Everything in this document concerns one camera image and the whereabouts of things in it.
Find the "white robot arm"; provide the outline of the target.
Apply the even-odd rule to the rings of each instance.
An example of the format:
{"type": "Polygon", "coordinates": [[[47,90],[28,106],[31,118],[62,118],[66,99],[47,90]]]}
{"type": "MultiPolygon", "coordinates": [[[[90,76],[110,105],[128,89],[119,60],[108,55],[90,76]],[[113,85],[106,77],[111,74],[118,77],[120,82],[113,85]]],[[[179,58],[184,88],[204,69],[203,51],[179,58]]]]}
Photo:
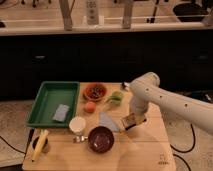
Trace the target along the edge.
{"type": "Polygon", "coordinates": [[[140,125],[145,120],[149,103],[153,103],[213,135],[213,104],[166,91],[159,85],[160,78],[154,72],[148,72],[129,84],[132,93],[129,114],[121,119],[126,130],[140,125]]]}

